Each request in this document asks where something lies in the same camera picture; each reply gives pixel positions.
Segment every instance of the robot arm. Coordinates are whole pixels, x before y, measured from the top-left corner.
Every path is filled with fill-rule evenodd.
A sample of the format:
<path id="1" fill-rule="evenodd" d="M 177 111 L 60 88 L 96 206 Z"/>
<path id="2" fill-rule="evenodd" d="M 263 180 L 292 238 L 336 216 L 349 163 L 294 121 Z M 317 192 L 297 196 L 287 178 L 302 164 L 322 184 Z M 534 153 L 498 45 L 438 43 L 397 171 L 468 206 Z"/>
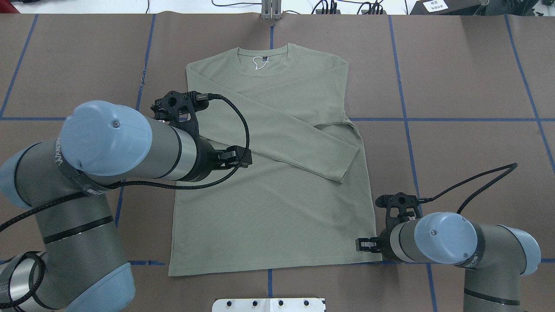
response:
<path id="1" fill-rule="evenodd" d="M 88 196 L 36 214 L 46 252 L 0 265 L 0 302 L 16 301 L 38 279 L 42 283 L 31 298 L 0 306 L 2 311 L 115 312 L 131 302 L 133 277 L 104 192 L 132 177 L 195 182 L 212 170 L 251 164 L 248 149 L 214 150 L 199 137 L 195 112 L 212 97 L 170 92 L 152 106 L 157 120 L 126 106 L 87 102 L 66 119 L 57 139 L 4 163 L 1 190 L 20 207 L 36 208 L 76 192 Z M 186 113 L 189 120 L 180 122 Z"/>
<path id="2" fill-rule="evenodd" d="M 420 217 L 418 199 L 404 193 L 382 195 L 376 205 L 387 209 L 387 228 L 379 237 L 359 238 L 359 251 L 382 253 L 397 262 L 464 268 L 465 312 L 521 311 L 520 276 L 534 273 L 541 261 L 539 246 L 530 234 L 504 225 L 475 223 L 450 212 Z M 390 216 L 392 208 L 399 210 L 397 217 Z"/>

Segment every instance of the white floor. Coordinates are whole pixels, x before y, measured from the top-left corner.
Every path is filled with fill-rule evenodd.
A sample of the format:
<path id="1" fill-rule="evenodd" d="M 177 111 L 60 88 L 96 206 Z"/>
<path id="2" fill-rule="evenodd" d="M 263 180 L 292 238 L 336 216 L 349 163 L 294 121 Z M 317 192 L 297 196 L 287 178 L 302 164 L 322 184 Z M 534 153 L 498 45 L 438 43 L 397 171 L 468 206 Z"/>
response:
<path id="1" fill-rule="evenodd" d="M 259 0 L 214 0 L 217 4 L 234 2 L 258 2 Z M 302 14 L 310 14 L 318 0 L 282 0 L 281 8 L 294 10 Z M 412 9 L 416 0 L 407 0 L 408 11 Z M 145 13 L 147 0 L 41 0 L 24 4 L 14 2 L 14 6 L 21 13 Z M 406 14 L 404 0 L 384 0 L 381 5 L 387 14 Z M 341 14 L 356 14 L 359 4 L 339 2 L 337 8 Z M 210 0 L 150 0 L 149 13 L 174 11 L 179 13 L 243 13 L 260 12 L 260 6 L 216 7 Z M 535 6 L 536 12 L 545 16 L 553 16 L 555 8 L 541 4 Z"/>

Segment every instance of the green t-shirt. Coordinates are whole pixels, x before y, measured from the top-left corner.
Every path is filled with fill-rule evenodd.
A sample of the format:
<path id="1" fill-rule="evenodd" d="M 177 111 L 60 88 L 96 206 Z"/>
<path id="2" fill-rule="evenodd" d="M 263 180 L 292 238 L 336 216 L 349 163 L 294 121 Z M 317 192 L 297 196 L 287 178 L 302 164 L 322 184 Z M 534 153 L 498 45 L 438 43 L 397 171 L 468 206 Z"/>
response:
<path id="1" fill-rule="evenodd" d="M 222 94 L 244 115 L 253 164 L 215 187 L 176 192 L 169 275 L 381 260 L 355 250 L 376 229 L 364 145 L 345 117 L 348 66 L 294 44 L 187 65 L 189 90 Z M 197 116 L 216 148 L 244 146 L 225 102 Z"/>

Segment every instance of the light blue joint cap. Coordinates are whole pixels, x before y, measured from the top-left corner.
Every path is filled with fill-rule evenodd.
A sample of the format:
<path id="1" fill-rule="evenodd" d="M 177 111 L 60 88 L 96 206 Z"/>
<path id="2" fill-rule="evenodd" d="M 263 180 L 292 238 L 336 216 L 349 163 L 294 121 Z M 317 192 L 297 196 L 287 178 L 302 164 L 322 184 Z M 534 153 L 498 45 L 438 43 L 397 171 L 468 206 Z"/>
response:
<path id="1" fill-rule="evenodd" d="M 518 242 L 521 243 L 522 249 L 524 250 L 524 254 L 526 256 L 526 268 L 521 275 L 530 275 L 534 273 L 538 269 L 539 263 L 542 261 L 542 252 L 539 249 L 538 242 L 533 236 L 523 230 L 513 229 L 502 224 L 498 225 L 513 233 L 513 235 L 518 239 Z"/>
<path id="2" fill-rule="evenodd" d="M 152 144 L 148 120 L 131 107 L 101 100 L 76 107 L 62 127 L 60 147 L 68 163 L 103 177 L 135 168 Z"/>
<path id="3" fill-rule="evenodd" d="M 32 209 L 31 206 L 27 205 L 23 199 L 17 193 L 16 188 L 16 169 L 21 157 L 25 154 L 29 148 L 35 146 L 31 145 L 30 147 L 19 151 L 14 156 L 11 156 L 6 162 L 0 167 L 0 191 L 9 199 L 12 204 L 16 205 L 17 207 L 25 208 L 25 209 Z"/>
<path id="4" fill-rule="evenodd" d="M 418 249 L 430 260 L 443 264 L 466 261 L 478 246 L 476 230 L 463 216 L 452 212 L 431 213 L 415 227 Z"/>
<path id="5" fill-rule="evenodd" d="M 131 264 L 126 263 L 85 290 L 65 312 L 119 312 L 135 297 Z"/>

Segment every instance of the label sticker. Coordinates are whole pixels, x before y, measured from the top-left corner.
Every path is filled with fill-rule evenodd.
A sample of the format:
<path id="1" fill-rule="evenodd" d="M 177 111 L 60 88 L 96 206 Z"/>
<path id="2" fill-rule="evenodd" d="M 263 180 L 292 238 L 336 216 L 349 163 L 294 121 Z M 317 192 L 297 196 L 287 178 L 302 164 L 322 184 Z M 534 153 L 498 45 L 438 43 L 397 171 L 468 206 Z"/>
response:
<path id="1" fill-rule="evenodd" d="M 445 4 L 444 0 L 433 0 L 428 2 L 423 2 L 426 10 L 428 12 L 437 12 L 445 9 L 449 9 L 449 7 Z"/>

